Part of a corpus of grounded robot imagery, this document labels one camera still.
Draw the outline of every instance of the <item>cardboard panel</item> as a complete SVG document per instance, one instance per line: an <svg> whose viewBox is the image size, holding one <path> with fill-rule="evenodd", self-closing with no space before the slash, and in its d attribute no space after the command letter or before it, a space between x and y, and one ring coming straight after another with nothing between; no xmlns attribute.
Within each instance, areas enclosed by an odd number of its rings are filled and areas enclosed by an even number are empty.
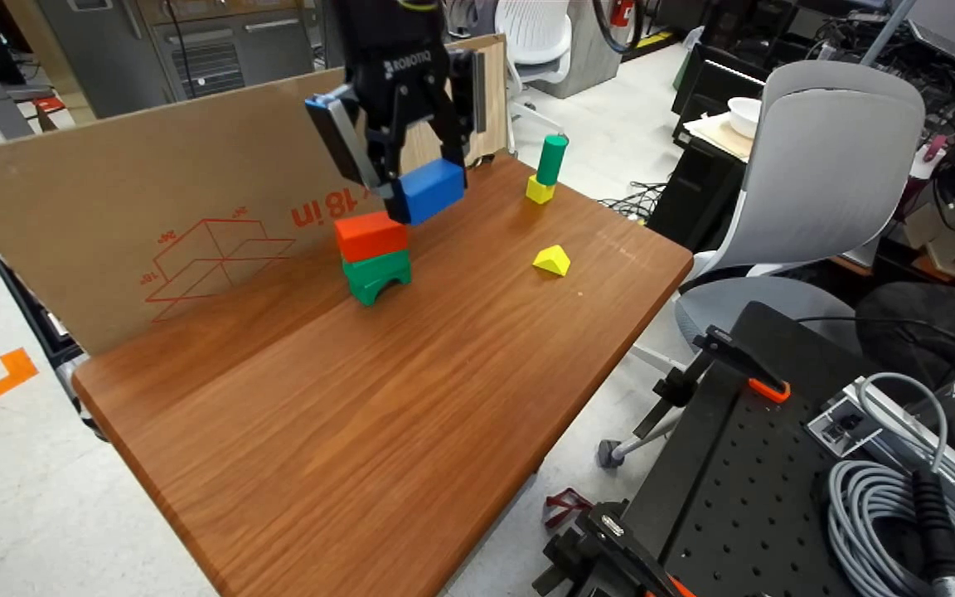
<svg viewBox="0 0 955 597"><path fill-rule="evenodd" d="M504 150L504 39L487 61L489 133ZM328 241L328 223L376 204L345 182L301 99L339 71L102 120L0 145L0 255L23 285L102 352L154 319L249 279L276 255ZM438 155L415 133L404 165Z"/></svg>

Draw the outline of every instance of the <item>blue block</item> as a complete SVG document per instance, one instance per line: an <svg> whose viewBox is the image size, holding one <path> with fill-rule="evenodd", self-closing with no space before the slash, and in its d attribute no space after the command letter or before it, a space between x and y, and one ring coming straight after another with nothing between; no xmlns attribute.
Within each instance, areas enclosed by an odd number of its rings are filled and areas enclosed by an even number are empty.
<svg viewBox="0 0 955 597"><path fill-rule="evenodd" d="M406 226L420 226L467 192L467 173L457 162L434 161L401 175Z"/></svg>

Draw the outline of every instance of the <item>red block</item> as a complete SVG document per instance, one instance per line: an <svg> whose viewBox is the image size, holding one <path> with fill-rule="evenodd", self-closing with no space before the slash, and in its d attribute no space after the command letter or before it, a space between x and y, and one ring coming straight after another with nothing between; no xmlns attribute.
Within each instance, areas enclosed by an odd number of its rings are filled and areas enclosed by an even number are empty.
<svg viewBox="0 0 955 597"><path fill-rule="evenodd" d="M406 229L387 218L387 213L333 218L333 238L345 264L362 264L406 249Z"/></svg>

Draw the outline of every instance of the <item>office chair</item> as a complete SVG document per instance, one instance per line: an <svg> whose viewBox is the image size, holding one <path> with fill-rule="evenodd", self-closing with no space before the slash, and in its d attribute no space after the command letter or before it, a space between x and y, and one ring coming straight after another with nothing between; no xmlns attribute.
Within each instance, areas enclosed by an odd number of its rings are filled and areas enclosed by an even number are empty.
<svg viewBox="0 0 955 597"><path fill-rule="evenodd" d="M571 78L571 0L500 0L492 30L507 39L510 71L510 120L534 117L549 129L553 120L541 117L519 99L527 82L562 82Z"/></svg>
<svg viewBox="0 0 955 597"><path fill-rule="evenodd" d="M891 218L920 136L914 86L856 62L790 62L771 71L752 161L721 241L697 251L675 299L684 339L708 327L731 330L750 302L806 323L858 352L852 308L834 296L780 275L870 241ZM747 279L702 275L750 268Z"/></svg>

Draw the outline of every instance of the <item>stacked blocks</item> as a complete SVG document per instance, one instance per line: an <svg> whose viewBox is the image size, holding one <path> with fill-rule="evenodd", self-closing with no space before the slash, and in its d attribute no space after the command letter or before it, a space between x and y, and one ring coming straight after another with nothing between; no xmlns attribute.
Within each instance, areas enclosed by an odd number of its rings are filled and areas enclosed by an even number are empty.
<svg viewBox="0 0 955 597"><path fill-rule="evenodd" d="M522 188L531 204L546 206L553 201L553 187L562 171L565 145L571 145L571 136L562 133L542 136L541 165L527 181L527 188Z"/></svg>
<svg viewBox="0 0 955 597"><path fill-rule="evenodd" d="M406 226L420 226L443 213L467 192L467 173L457 162L434 161L406 175L401 175L401 201L385 204L387 216Z"/></svg>
<svg viewBox="0 0 955 597"><path fill-rule="evenodd" d="M411 285L406 229L385 213L333 223L341 274L362 307L374 307L385 285Z"/></svg>

